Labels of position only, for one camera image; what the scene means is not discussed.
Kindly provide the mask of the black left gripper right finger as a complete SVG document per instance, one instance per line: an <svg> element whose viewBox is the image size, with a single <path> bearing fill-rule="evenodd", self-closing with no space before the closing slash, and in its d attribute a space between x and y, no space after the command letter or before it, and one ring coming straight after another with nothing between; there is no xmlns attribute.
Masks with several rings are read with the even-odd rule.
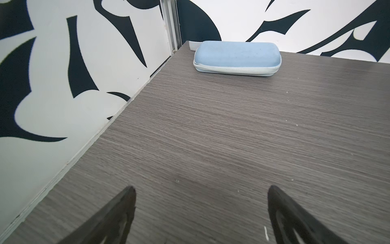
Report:
<svg viewBox="0 0 390 244"><path fill-rule="evenodd" d="M300 206L278 186L268 190L268 212L278 244L345 244L346 241Z"/></svg>

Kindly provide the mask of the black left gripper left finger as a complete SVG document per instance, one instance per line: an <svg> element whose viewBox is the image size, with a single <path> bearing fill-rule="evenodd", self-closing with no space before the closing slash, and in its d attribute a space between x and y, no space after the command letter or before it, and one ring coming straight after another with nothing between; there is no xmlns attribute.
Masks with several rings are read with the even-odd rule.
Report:
<svg viewBox="0 0 390 244"><path fill-rule="evenodd" d="M136 189L127 186L60 244L125 244L136 210Z"/></svg>

